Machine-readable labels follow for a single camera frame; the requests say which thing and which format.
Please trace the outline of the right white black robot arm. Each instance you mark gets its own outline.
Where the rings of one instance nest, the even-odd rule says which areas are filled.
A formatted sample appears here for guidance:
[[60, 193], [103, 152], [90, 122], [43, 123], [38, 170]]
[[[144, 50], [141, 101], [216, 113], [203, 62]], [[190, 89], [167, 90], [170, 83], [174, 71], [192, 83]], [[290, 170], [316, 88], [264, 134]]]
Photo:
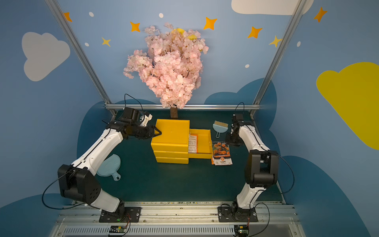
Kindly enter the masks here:
[[249, 152], [244, 171], [245, 184], [234, 203], [236, 213], [247, 213], [260, 194], [277, 183], [279, 155], [263, 143], [254, 125], [245, 121], [243, 114], [233, 114], [226, 143], [237, 147], [245, 145]]

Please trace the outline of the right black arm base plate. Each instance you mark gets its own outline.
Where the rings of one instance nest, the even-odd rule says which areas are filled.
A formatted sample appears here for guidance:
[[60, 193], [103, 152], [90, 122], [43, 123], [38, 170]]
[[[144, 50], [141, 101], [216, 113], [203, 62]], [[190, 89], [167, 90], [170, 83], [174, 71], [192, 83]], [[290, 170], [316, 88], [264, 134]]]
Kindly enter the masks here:
[[241, 209], [221, 205], [217, 208], [219, 222], [258, 222], [255, 208]]

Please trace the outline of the left circuit board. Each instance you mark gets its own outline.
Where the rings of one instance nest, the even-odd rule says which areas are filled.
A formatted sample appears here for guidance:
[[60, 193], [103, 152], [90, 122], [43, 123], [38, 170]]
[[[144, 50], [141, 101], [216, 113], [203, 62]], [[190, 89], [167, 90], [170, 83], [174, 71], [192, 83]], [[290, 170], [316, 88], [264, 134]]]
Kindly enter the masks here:
[[111, 226], [109, 229], [109, 234], [125, 234], [126, 232], [126, 226]]

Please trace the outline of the orange flower seed bag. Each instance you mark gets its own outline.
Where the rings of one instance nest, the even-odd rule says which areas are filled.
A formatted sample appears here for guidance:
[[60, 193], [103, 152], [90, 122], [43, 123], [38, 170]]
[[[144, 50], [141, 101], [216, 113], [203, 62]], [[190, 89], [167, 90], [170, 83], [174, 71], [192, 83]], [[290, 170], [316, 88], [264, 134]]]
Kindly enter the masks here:
[[233, 164], [230, 147], [226, 142], [212, 142], [215, 166], [230, 166]]

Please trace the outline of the light blue hand brush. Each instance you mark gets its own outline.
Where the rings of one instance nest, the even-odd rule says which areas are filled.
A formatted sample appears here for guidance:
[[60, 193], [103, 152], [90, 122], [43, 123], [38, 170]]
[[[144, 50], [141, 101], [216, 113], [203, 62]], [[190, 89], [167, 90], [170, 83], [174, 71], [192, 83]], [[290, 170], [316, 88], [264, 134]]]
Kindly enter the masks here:
[[229, 129], [229, 125], [224, 122], [214, 121], [212, 125], [213, 129], [216, 131], [216, 138], [220, 138], [221, 133], [225, 133]]

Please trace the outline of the yellow drawer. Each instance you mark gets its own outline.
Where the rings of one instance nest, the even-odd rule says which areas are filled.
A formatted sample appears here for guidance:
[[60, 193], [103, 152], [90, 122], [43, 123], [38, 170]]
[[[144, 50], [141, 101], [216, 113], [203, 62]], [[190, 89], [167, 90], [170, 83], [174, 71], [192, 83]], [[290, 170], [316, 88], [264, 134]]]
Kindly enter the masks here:
[[211, 130], [209, 129], [190, 129], [190, 135], [197, 136], [197, 153], [189, 153], [190, 159], [212, 159], [212, 140]]

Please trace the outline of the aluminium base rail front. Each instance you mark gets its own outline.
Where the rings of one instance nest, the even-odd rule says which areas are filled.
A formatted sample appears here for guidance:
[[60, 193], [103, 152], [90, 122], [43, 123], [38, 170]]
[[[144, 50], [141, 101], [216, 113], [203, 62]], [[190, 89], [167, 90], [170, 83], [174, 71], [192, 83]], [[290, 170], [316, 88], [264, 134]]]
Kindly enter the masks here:
[[[264, 201], [254, 208], [258, 222], [219, 222], [217, 208], [231, 202], [126, 202], [142, 207], [138, 223], [100, 223], [101, 212], [89, 206], [63, 210], [52, 237], [233, 237], [234, 225], [247, 225], [253, 237], [304, 237], [294, 206]], [[125, 234], [109, 234], [111, 226], [126, 226]]]

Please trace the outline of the light blue dustpan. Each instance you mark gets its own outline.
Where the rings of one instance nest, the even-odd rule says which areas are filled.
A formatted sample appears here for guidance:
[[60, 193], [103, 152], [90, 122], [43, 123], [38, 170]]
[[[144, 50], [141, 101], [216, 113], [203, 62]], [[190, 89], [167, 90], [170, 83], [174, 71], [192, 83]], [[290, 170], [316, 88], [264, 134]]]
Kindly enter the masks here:
[[97, 170], [97, 175], [101, 177], [111, 176], [115, 181], [121, 179], [121, 175], [117, 172], [121, 166], [121, 159], [118, 155], [113, 154], [102, 162]]

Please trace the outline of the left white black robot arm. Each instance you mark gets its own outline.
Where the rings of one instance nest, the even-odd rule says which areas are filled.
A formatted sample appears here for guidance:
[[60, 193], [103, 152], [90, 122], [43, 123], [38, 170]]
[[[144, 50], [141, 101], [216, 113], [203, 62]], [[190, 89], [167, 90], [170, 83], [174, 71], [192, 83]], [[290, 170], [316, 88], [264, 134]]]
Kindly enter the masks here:
[[62, 197], [81, 201], [110, 213], [117, 212], [121, 200], [104, 191], [95, 175], [111, 151], [129, 136], [148, 139], [162, 135], [154, 125], [135, 122], [111, 121], [99, 139], [71, 165], [58, 169]]

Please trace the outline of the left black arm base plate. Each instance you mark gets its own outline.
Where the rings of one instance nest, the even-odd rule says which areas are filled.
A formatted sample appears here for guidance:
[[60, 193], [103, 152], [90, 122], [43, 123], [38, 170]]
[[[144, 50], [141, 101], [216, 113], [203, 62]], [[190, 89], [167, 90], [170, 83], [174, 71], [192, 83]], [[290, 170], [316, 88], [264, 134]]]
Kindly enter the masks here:
[[116, 212], [102, 211], [100, 223], [138, 223], [141, 216], [142, 207], [121, 207]]

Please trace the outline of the right circuit board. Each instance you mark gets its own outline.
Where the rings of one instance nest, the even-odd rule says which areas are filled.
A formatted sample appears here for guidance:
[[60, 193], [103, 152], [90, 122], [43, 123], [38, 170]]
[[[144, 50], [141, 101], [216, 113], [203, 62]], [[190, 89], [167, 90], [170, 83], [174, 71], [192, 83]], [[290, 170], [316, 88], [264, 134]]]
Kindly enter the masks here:
[[234, 237], [248, 237], [249, 228], [247, 225], [234, 225]]

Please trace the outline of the pink blossom artificial tree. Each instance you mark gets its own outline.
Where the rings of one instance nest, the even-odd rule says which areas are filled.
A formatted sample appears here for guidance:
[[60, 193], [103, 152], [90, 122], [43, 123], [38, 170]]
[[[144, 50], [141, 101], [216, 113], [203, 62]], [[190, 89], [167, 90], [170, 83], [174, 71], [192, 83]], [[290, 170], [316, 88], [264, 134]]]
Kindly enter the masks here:
[[201, 86], [203, 64], [201, 56], [209, 47], [197, 30], [174, 28], [166, 23], [166, 33], [155, 26], [145, 29], [148, 50], [135, 50], [128, 57], [123, 74], [132, 79], [138, 73], [142, 82], [160, 99], [162, 107], [170, 109], [170, 117], [178, 118], [178, 110], [190, 101]]

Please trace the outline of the yellow drawer cabinet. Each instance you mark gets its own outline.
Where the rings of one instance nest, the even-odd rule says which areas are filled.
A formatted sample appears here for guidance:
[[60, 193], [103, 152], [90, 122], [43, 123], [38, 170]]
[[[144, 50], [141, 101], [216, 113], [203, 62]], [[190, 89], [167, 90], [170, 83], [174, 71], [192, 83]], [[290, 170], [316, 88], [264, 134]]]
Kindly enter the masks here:
[[162, 134], [152, 139], [151, 146], [158, 163], [188, 164], [190, 121], [158, 119]]

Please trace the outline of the circuit board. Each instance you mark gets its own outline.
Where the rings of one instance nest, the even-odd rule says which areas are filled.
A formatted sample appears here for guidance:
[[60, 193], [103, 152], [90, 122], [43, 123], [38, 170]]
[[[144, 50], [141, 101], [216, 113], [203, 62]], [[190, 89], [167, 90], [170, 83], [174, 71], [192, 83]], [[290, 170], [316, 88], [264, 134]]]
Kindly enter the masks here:
[[126, 232], [126, 226], [111, 226], [109, 229], [109, 234], [125, 234]]
[[234, 237], [248, 237], [249, 228], [247, 225], [234, 225]]

